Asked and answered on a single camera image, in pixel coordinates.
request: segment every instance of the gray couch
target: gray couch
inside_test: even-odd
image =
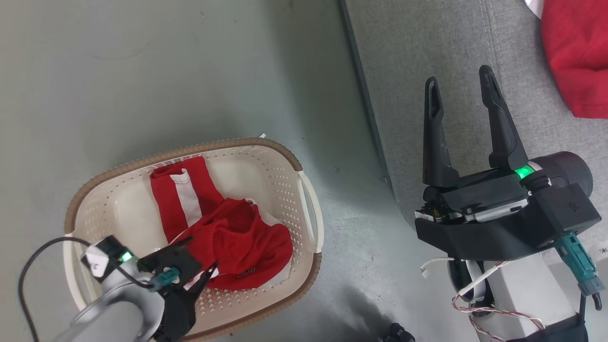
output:
[[[368,110],[395,198],[413,227],[422,205],[424,83],[436,76],[452,164],[466,175],[489,167],[488,112],[478,69],[492,66],[528,156],[561,150],[591,168],[592,201],[604,217],[584,234],[608,240],[608,120],[572,116],[555,86],[540,20],[523,0],[344,0]]]

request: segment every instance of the green light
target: green light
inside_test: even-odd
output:
[[[515,170],[515,173],[519,175],[519,179],[524,179],[527,175],[531,174],[534,172],[534,169],[532,169],[530,166],[526,165],[524,167],[522,167],[521,169],[517,169]]]
[[[133,257],[133,255],[132,255],[131,253],[129,253],[129,252],[125,252],[125,253],[122,255],[122,257],[120,257],[120,260],[121,260],[122,262],[127,262],[127,261],[131,260],[131,258],[132,258],[132,257]]]

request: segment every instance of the red cloth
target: red cloth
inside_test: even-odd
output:
[[[608,119],[608,1],[546,0],[542,39],[553,77],[576,117]]]
[[[219,261],[219,275],[209,281],[209,287],[260,287],[291,261],[293,248],[287,227],[267,225],[256,204],[224,199],[215,189],[203,158],[158,168],[150,175],[150,183],[167,240],[192,236],[187,247],[196,260],[204,267]],[[185,187],[177,189],[177,184]],[[197,211],[185,203],[188,184],[196,193],[201,215],[189,227],[188,218],[196,217],[192,212]]]

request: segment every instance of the basket rim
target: basket rim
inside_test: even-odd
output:
[[[143,167],[152,166],[159,162],[167,161],[170,159],[180,158],[183,156],[194,155],[201,152],[209,152],[214,150],[221,150],[222,148],[231,148],[231,147],[242,147],[242,146],[264,146],[270,149],[279,152],[283,155],[294,168],[294,171],[302,171],[302,165],[300,161],[294,156],[291,151],[289,151],[285,146],[279,144],[278,142],[272,141],[270,139],[264,138],[241,138],[241,139],[233,139],[233,140],[224,140],[224,141],[215,141],[209,142],[201,145],[193,145],[184,148],[179,148],[177,150],[160,153],[158,155],[149,156],[147,158],[143,158],[137,161],[130,162],[126,165],[121,165],[114,169],[103,172],[93,178],[91,178],[88,182],[86,182],[78,192],[72,197],[72,201],[67,207],[66,219],[64,222],[64,233],[70,234],[76,230],[76,215],[78,214],[78,209],[82,204],[82,201],[85,197],[91,192],[91,190],[95,189],[99,184],[108,181],[112,178],[118,177],[120,175],[124,175],[125,173],[135,171],[137,169],[141,169]]]
[[[250,313],[247,316],[236,319],[235,321],[223,324],[218,327],[214,327],[212,329],[208,329],[205,331],[201,331],[198,333],[194,333],[193,335],[188,335],[183,338],[184,341],[191,342],[201,342],[210,340],[212,338],[216,338],[222,335],[226,335],[228,333],[234,332],[238,329],[242,329],[246,326],[249,326],[253,323],[259,322],[266,317],[269,317],[287,307],[295,304],[295,302],[299,301],[305,294],[308,293],[308,290],[313,286],[315,280],[317,280],[317,276],[319,275],[319,271],[321,269],[321,260],[322,253],[314,253],[313,254],[313,264],[311,265],[310,272],[308,273],[308,277],[304,283],[291,295],[286,298],[281,299],[278,302],[275,302],[259,311],[254,313]]]
[[[147,158],[143,158],[137,161],[133,161],[129,164],[116,167],[114,169],[103,172],[93,178],[91,178],[87,183],[82,185],[82,187],[78,190],[78,192],[72,198],[69,206],[67,207],[66,219],[64,223],[64,232],[65,234],[70,234],[75,231],[76,224],[76,215],[78,214],[78,209],[82,204],[82,201],[85,197],[98,185],[101,183],[108,181],[112,178],[115,178],[120,175],[124,175],[125,173],[141,169],[143,167],[152,166],[159,162],[167,161],[170,159],[180,158],[183,156],[194,155],[202,152],[209,152],[213,150],[219,150],[222,148],[231,148],[231,147],[243,147],[243,146],[264,146],[270,149],[279,152],[283,155],[289,163],[292,165],[294,171],[299,172],[302,171],[302,165],[300,161],[294,156],[294,154],[289,151],[286,147],[279,144],[278,142],[272,141],[270,139],[265,138],[241,138],[241,139],[233,139],[226,141],[216,141],[209,142],[207,144],[201,145],[193,145],[189,147],[179,148],[177,150],[160,153],[158,155],[149,156]],[[250,324],[261,321],[262,319],[273,315],[293,303],[300,300],[304,295],[310,290],[313,286],[315,280],[317,279],[317,275],[319,274],[321,268],[321,253],[313,253],[313,262],[311,265],[311,269],[306,277],[304,283],[291,295],[286,298],[281,299],[278,302],[275,302],[257,312],[250,313],[244,317],[236,319],[235,321],[223,324],[218,327],[214,327],[212,329],[208,329],[202,332],[195,333],[193,335],[186,336],[184,340],[186,341],[204,341],[209,340],[211,338],[215,338],[221,335],[225,335],[227,333],[233,332],[237,329],[243,328]]]

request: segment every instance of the red and white striped fabric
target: red and white striped fabric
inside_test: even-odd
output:
[[[160,167],[150,183],[167,241],[192,237],[188,250],[203,267],[219,261],[209,287],[268,287],[289,277],[293,247],[287,227],[253,200],[224,199],[205,159]]]

